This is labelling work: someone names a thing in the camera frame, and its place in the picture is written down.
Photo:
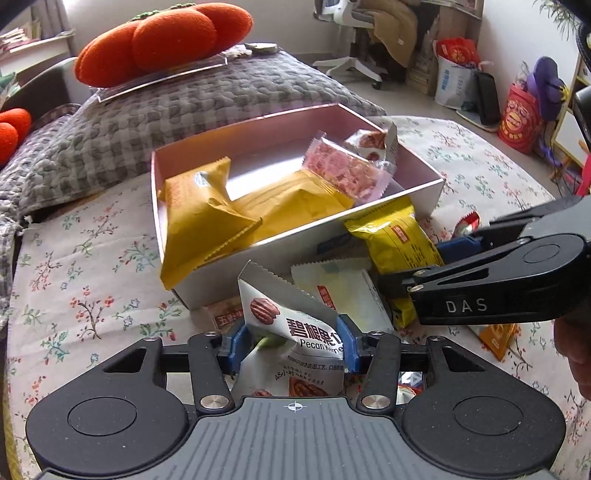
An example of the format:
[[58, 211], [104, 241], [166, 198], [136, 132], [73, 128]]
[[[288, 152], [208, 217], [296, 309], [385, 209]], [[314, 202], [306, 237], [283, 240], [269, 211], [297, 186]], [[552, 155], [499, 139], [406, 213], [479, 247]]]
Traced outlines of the right hand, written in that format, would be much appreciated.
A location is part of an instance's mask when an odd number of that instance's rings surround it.
[[569, 363], [580, 394], [591, 399], [590, 302], [554, 322], [555, 348]]

